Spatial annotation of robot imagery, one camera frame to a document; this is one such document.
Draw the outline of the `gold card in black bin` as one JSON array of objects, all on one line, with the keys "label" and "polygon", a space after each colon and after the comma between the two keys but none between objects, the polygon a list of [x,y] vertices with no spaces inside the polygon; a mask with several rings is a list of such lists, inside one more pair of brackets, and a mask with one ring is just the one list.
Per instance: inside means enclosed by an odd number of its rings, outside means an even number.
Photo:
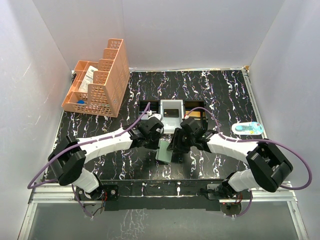
[{"label": "gold card in black bin", "polygon": [[189,116],[190,118],[195,118],[195,119],[200,119],[202,117],[202,112],[195,110],[195,111],[187,111],[186,115]]}]

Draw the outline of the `white paper packet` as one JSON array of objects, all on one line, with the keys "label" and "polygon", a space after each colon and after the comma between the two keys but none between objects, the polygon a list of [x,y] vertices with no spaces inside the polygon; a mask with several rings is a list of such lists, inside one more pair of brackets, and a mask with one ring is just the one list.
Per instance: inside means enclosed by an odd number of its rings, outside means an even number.
[{"label": "white paper packet", "polygon": [[86,71],[84,78],[78,88],[79,92],[87,93],[88,92],[88,85],[93,83],[94,79],[94,72],[98,69],[93,67],[92,65],[89,66],[88,70]]}]

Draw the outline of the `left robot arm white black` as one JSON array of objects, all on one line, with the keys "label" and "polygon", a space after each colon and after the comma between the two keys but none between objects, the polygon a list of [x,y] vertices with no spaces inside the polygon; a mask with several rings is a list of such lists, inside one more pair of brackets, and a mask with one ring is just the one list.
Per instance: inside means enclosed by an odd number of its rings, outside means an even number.
[{"label": "left robot arm white black", "polygon": [[98,176],[84,165],[100,156],[116,151],[144,147],[155,150],[164,131],[162,115],[152,114],[116,131],[91,138],[67,135],[49,155],[48,160],[55,178],[61,186],[73,185],[82,189],[91,199],[102,197],[104,187]]}]

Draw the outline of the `blue white oval package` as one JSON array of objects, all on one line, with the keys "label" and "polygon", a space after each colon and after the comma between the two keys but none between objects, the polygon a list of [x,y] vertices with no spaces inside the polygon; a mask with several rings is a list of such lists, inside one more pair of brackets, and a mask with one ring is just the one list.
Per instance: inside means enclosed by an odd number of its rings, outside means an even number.
[{"label": "blue white oval package", "polygon": [[234,134],[237,135],[261,135],[264,132],[264,127],[261,123],[252,121],[252,122],[239,122],[234,123],[231,126],[231,130]]}]

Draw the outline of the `peach plastic desk organizer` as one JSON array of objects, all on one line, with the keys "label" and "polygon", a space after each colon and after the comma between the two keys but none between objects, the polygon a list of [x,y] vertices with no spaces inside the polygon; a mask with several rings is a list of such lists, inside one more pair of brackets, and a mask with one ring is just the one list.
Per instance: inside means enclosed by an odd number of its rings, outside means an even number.
[{"label": "peach plastic desk organizer", "polygon": [[[79,92],[89,66],[98,70],[93,73],[93,83],[88,85],[88,91]],[[101,59],[97,62],[80,60],[74,71],[75,78],[62,103],[63,110],[116,118],[130,79],[125,40],[110,38]],[[79,100],[86,104],[77,104]]]}]

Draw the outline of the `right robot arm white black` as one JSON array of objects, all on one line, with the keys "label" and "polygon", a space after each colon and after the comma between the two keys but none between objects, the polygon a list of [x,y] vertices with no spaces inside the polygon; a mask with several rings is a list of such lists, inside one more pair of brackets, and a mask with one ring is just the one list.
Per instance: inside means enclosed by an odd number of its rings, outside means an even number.
[{"label": "right robot arm white black", "polygon": [[167,150],[187,154],[191,147],[226,155],[249,166],[246,170],[231,173],[215,188],[201,188],[201,194],[207,199],[213,196],[233,199],[243,190],[252,188],[274,193],[293,171],[293,165],[274,143],[229,141],[216,130],[205,129],[196,120],[188,118],[175,129]]}]

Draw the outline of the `white plastic bin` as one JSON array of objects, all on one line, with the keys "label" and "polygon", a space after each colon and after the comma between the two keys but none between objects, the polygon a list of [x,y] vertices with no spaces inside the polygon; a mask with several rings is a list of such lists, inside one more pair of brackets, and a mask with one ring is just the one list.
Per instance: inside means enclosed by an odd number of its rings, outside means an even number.
[{"label": "white plastic bin", "polygon": [[174,134],[176,128],[181,127],[185,115],[184,101],[181,99],[160,100],[160,114],[164,125],[164,134]]}]

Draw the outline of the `black card in white bin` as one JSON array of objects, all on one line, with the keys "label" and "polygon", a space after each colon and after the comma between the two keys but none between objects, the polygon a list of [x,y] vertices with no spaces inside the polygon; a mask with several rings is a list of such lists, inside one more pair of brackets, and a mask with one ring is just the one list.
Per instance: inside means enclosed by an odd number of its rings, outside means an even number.
[{"label": "black card in white bin", "polygon": [[180,111],[178,109],[164,109],[163,110],[163,117],[164,118],[179,118],[180,117]]}]

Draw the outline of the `green card holder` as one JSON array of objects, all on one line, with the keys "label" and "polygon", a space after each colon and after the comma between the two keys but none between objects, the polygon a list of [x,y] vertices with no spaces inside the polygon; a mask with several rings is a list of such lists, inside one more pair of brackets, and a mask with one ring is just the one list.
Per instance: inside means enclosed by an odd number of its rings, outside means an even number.
[{"label": "green card holder", "polygon": [[155,159],[164,164],[170,164],[172,161],[173,152],[168,150],[170,143],[166,140],[160,140],[158,143],[158,149],[156,151]]}]

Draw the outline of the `blue small object in organizer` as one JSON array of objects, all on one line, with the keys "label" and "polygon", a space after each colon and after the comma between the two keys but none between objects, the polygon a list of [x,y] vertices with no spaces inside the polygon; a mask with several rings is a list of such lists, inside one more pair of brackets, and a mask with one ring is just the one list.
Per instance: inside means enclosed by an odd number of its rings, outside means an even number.
[{"label": "blue small object in organizer", "polygon": [[78,104],[78,105],[85,105],[86,102],[85,102],[84,100],[78,100],[78,101],[77,101],[77,104]]}]

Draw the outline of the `black bin with white card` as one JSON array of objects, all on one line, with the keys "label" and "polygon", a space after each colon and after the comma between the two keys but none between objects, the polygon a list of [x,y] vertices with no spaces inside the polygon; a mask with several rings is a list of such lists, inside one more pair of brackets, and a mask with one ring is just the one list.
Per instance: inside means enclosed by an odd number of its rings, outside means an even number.
[{"label": "black bin with white card", "polygon": [[148,111],[151,111],[152,114],[160,113],[160,101],[159,100],[140,100],[138,103],[138,115],[140,116],[144,110],[146,109],[146,113],[143,115],[141,120],[148,119]]}]

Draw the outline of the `black bin with gold card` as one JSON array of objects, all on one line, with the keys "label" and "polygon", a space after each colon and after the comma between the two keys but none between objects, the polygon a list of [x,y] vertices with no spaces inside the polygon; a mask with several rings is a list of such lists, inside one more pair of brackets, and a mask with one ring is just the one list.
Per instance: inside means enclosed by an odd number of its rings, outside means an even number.
[{"label": "black bin with gold card", "polygon": [[203,100],[184,101],[185,114],[188,114],[190,118],[196,120],[204,129],[207,129],[208,117],[206,111],[203,110],[205,107],[206,103]]}]

